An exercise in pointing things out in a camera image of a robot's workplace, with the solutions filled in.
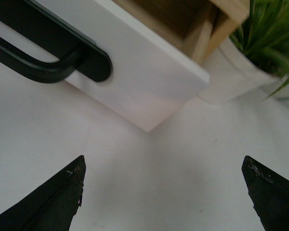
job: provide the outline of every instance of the white planter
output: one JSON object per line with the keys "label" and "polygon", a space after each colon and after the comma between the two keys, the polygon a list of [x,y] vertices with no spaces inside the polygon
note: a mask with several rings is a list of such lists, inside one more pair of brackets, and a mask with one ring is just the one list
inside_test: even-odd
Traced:
{"label": "white planter", "polygon": [[278,81],[258,69],[228,38],[204,61],[203,67],[210,74],[210,84],[198,95],[215,104]]}

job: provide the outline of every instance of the drawer front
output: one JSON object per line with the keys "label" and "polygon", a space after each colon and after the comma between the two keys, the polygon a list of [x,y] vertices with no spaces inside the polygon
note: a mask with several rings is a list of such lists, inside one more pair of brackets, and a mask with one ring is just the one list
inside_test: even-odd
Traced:
{"label": "drawer front", "polygon": [[38,0],[96,42],[113,63],[95,83],[75,72],[67,81],[150,131],[208,84],[209,75],[110,0]]}

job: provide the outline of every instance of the black drawer handle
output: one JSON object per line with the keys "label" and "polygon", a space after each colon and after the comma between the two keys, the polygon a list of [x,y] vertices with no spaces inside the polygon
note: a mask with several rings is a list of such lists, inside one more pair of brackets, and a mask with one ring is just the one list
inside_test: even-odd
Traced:
{"label": "black drawer handle", "polygon": [[34,0],[0,0],[0,21],[59,59],[39,61],[0,38],[0,62],[31,80],[59,82],[77,69],[101,82],[112,72],[106,52]]}
{"label": "black drawer handle", "polygon": [[39,61],[0,38],[0,62],[19,74],[41,83],[55,83],[68,77],[80,64],[84,52],[75,48],[54,63]]}

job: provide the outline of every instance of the wooden crate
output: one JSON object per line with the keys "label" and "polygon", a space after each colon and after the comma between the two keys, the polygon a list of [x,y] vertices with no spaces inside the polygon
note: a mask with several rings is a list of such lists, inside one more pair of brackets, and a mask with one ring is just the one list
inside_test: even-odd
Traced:
{"label": "wooden crate", "polygon": [[112,0],[201,64],[249,15],[249,0]]}

